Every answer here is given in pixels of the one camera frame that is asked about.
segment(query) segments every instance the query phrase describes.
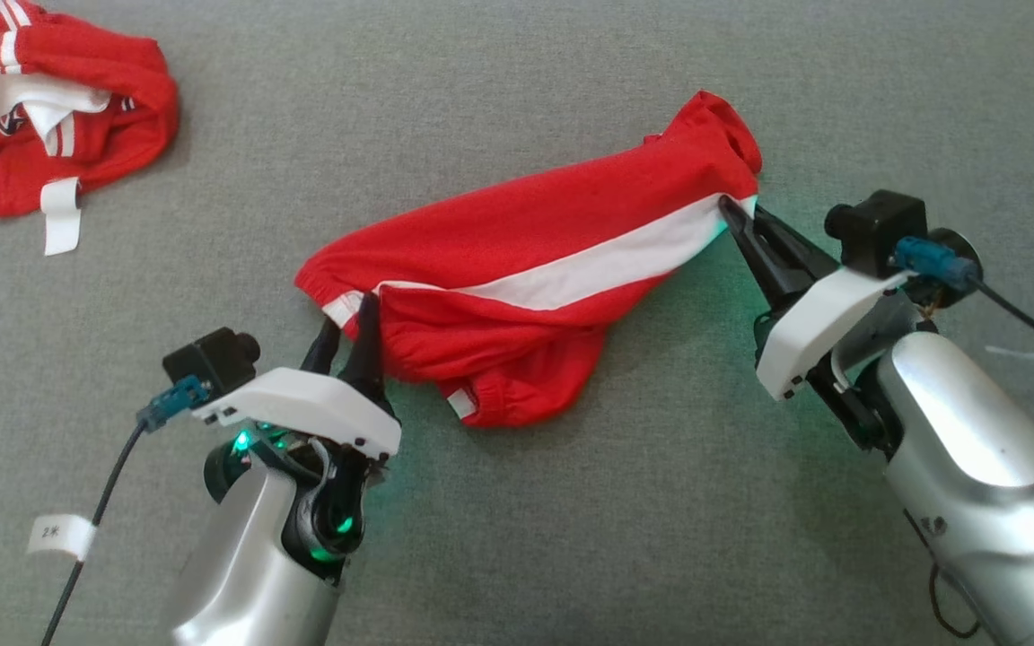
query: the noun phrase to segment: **logo patch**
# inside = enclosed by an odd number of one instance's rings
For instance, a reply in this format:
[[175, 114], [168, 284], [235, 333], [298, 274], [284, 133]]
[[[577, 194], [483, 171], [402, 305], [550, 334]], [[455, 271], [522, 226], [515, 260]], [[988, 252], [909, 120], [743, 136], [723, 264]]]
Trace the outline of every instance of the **logo patch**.
[[0, 116], [0, 132], [5, 136], [16, 134], [22, 126], [26, 126], [26, 113], [22, 110], [22, 103], [13, 106], [9, 113]]

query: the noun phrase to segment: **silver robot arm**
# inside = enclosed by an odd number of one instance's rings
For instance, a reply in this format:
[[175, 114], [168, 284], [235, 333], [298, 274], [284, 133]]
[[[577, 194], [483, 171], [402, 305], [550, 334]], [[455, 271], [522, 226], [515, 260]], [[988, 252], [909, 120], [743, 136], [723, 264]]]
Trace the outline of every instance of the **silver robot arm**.
[[960, 348], [930, 332], [877, 367], [903, 428], [885, 478], [997, 643], [1034, 646], [1034, 422]]
[[[929, 232], [922, 201], [887, 191], [828, 214], [842, 263], [763, 209], [722, 210], [771, 307], [755, 326], [760, 382], [784, 400], [807, 381], [854, 444], [885, 455], [933, 582], [976, 614], [975, 628], [956, 629], [937, 612], [944, 628], [1034, 646], [1034, 422], [930, 318], [979, 282], [974, 250]], [[951, 249], [942, 279], [899, 262], [902, 239]], [[956, 255], [971, 274], [955, 275]]]
[[[328, 320], [300, 371], [264, 373], [193, 410], [207, 423], [246, 428], [207, 459], [218, 506], [170, 593], [161, 617], [170, 643], [327, 641], [345, 560], [364, 532], [365, 488], [401, 440], [382, 384], [377, 325], [377, 299], [366, 296], [362, 334], [337, 377], [328, 373], [339, 331]], [[216, 367], [218, 357], [197, 346], [180, 350], [200, 357], [177, 372]]]

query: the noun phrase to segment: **label tag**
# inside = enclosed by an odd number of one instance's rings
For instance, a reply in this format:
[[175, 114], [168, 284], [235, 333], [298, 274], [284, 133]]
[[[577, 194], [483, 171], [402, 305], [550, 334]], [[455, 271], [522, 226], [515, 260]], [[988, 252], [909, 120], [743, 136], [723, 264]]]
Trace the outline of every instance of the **label tag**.
[[457, 418], [462, 420], [477, 412], [477, 402], [473, 401], [473, 396], [465, 389], [457, 389], [446, 401], [452, 406], [452, 411], [457, 413]]
[[86, 560], [90, 545], [94, 541], [91, 522], [73, 514], [54, 514], [34, 519], [30, 530], [30, 544], [26, 554], [34, 552], [66, 552], [80, 561]]
[[69, 252], [79, 245], [79, 179], [55, 180], [42, 187], [41, 209], [45, 213], [45, 254]]

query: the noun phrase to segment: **red and white fabric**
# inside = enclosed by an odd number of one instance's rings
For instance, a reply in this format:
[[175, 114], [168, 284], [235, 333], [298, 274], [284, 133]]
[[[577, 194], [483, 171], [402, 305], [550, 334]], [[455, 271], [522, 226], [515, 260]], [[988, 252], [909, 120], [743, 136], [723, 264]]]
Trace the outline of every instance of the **red and white fabric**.
[[452, 197], [345, 236], [296, 285], [347, 335], [382, 299], [386, 368], [436, 381], [467, 425], [528, 425], [574, 402], [606, 331], [752, 212], [760, 151], [700, 92], [640, 147]]
[[154, 40], [0, 0], [0, 217], [54, 204], [49, 184], [78, 180], [78, 201], [139, 171], [177, 128], [177, 86]]

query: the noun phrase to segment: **gray fabric surface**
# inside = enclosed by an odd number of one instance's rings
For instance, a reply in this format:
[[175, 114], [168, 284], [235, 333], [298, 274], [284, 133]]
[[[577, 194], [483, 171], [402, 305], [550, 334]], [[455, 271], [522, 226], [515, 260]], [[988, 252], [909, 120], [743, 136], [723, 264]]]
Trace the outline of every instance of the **gray fabric surface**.
[[[34, 516], [90, 514], [164, 352], [230, 326], [263, 368], [295, 364], [321, 314], [292, 278], [326, 242], [624, 150], [701, 87], [758, 136], [772, 212], [821, 239], [835, 202], [920, 195], [1034, 312], [1034, 0], [50, 6], [156, 37], [185, 105], [160, 163], [87, 197], [75, 252], [41, 256], [40, 216], [0, 221], [0, 645], [37, 643], [70, 567], [24, 556]], [[535, 429], [468, 431], [433, 388], [394, 384], [403, 451], [330, 643], [952, 643], [878, 455], [813, 394], [760, 390], [760, 306], [713, 244]], [[941, 320], [1034, 414], [1034, 364], [982, 350], [1031, 335], [980, 299]], [[226, 436], [141, 442], [58, 643], [160, 643]]]

